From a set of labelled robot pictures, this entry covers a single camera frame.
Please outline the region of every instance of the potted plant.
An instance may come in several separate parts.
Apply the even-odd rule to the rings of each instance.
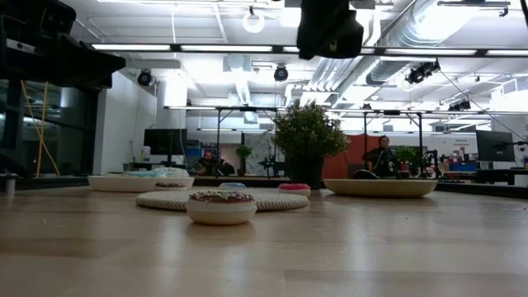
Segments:
[[[275,119],[273,141],[288,160],[292,181],[317,190],[321,187],[324,157],[348,149],[347,137],[339,129],[341,121],[330,119],[315,102],[300,106],[295,101],[286,111]]]
[[[411,163],[416,160],[416,150],[413,148],[402,147],[396,150],[396,159],[398,159],[399,171],[402,177],[410,175]]]
[[[247,145],[241,145],[237,148],[236,154],[240,158],[240,169],[238,169],[238,175],[243,177],[246,174],[246,159],[251,156],[253,149]]]

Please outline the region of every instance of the donut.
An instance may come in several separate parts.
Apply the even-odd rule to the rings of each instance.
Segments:
[[[306,184],[280,184],[279,192],[285,194],[301,195],[310,197],[312,193],[310,186]]]
[[[257,212],[257,205],[248,193],[199,191],[189,195],[186,210],[198,224],[232,225],[248,222]]]

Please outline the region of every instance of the yellow cable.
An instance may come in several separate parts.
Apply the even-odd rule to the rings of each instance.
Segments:
[[[40,135],[39,127],[36,124],[35,116],[33,115],[33,110],[31,109],[30,101],[27,98],[26,86],[24,85],[23,81],[20,81],[20,84],[22,85],[22,91],[24,92],[24,98],[26,99],[27,106],[30,109],[30,115],[31,115],[31,119],[33,119],[33,125],[35,126],[36,133],[39,135],[40,140],[42,140],[42,146],[44,147],[44,151],[48,155],[49,160],[51,160],[51,163],[53,164],[53,167],[55,168],[55,172],[57,172],[57,176],[60,177],[60,172],[59,172],[59,169],[57,168],[57,164],[55,164],[55,161],[53,160],[53,157],[51,157],[51,153],[48,150],[48,147],[46,146],[46,143],[42,139],[42,135]]]
[[[44,103],[42,104],[42,120],[40,121],[40,144],[39,144],[39,160],[36,165],[36,176],[39,177],[40,175],[40,164],[42,163],[42,144],[44,143],[44,125],[46,118],[46,103],[48,102],[48,82],[46,82],[46,86],[44,88]]]

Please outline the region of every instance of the black plant pot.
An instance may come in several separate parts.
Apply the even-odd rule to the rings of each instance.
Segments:
[[[296,158],[291,160],[291,180],[312,188],[321,188],[324,158]]]

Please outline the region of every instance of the red wall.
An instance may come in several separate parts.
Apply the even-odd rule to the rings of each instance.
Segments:
[[[323,178],[347,178],[349,163],[363,163],[365,135],[348,135],[348,151],[324,159]],[[378,147],[377,136],[367,136],[367,151]]]

